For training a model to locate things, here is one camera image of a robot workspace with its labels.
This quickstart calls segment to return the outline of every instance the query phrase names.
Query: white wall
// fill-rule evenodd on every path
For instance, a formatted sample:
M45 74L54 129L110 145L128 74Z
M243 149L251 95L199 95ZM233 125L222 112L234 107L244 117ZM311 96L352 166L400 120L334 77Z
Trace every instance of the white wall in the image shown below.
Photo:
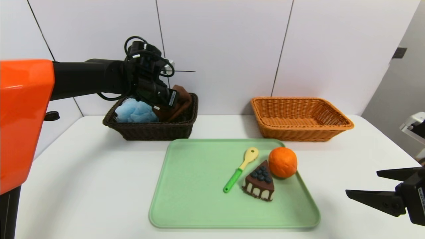
M361 114L419 0L295 0L273 96L322 97Z
M31 10L25 0L2 0L0 18L1 60L52 60L47 45L43 40ZM59 135L82 116L72 98L51 101L48 106L48 111L52 110L58 111L61 119L43 123L34 157L37 157Z
M292 0L158 0L170 85L199 97L199 114L252 114L270 96Z
M419 0L30 0L58 61L123 59L141 35L176 62L170 86L199 95L200 114L249 114L249 99L316 96L361 114ZM162 39L158 17L161 20ZM84 115L113 102L76 98Z
M403 59L394 59L362 116L412 157L425 146L399 130L412 114L425 111L425 1L400 43Z
M155 0L30 0L57 61L123 60L133 35L162 51ZM104 115L115 102L98 95L75 98L83 115Z

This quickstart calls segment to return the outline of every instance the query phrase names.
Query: green tray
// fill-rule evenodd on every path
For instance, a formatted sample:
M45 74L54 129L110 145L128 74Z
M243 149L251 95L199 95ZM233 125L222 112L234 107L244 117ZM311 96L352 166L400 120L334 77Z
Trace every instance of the green tray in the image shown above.
M244 160L249 147L260 154L248 164L229 193L223 187ZM178 139L170 143L150 207L158 228L311 228L319 210L299 172L273 178L271 202L249 196L242 180L284 147L275 139Z

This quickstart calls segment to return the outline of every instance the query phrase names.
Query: white table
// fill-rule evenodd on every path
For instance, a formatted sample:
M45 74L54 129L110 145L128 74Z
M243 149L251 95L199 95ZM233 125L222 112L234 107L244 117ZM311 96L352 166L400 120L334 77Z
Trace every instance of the white table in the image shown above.
M128 142L102 125L78 120L33 163L22 185L16 239L127 238L423 238L408 215L392 217L349 199L345 189L393 191L398 181L375 171L418 163L359 116L329 142L286 142L321 212L312 230L165 230L148 211L170 142ZM261 138L254 116L198 116L192 139Z

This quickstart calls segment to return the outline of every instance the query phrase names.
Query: wicker basket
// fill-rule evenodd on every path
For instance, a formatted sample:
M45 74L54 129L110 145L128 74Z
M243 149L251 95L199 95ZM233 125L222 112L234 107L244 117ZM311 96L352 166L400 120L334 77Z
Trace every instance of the wicker basket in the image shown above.
M118 131L125 140L187 139L198 115L198 97L194 93L192 104L171 123L117 123L115 109L125 99L118 100L103 118L103 125Z
M354 128L343 113L321 98L256 97L251 105L264 138L324 142Z

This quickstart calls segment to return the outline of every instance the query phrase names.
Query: blue sponge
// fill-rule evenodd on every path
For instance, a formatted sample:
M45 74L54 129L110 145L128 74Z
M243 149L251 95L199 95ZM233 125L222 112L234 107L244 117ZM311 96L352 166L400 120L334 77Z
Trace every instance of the blue sponge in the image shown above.
M143 101L136 99L126 99L115 109L118 123L151 123L158 122L159 119L152 111L152 107Z

